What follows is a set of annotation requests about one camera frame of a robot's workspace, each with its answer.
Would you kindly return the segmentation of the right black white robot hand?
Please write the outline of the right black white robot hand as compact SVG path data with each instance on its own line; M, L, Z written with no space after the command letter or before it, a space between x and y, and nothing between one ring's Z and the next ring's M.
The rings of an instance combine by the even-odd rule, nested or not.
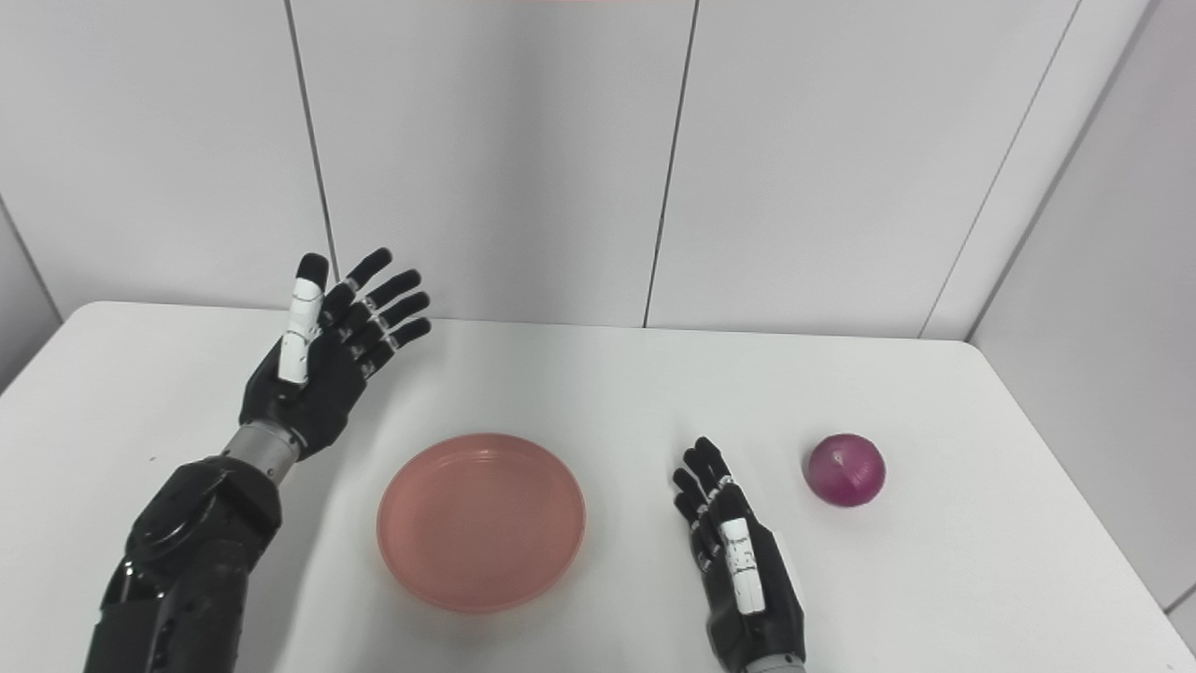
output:
M804 610L780 545L721 451L697 438L672 473L709 613L704 630L726 672L804 672Z

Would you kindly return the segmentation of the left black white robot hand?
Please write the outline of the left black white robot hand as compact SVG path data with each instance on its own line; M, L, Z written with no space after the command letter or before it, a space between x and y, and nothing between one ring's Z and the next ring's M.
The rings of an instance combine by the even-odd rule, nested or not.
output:
M295 269L288 324L245 384L239 426L280 430L303 461L336 442L377 372L431 334L431 295L416 269L368 281L392 263L379 247L327 286L329 261L307 253Z

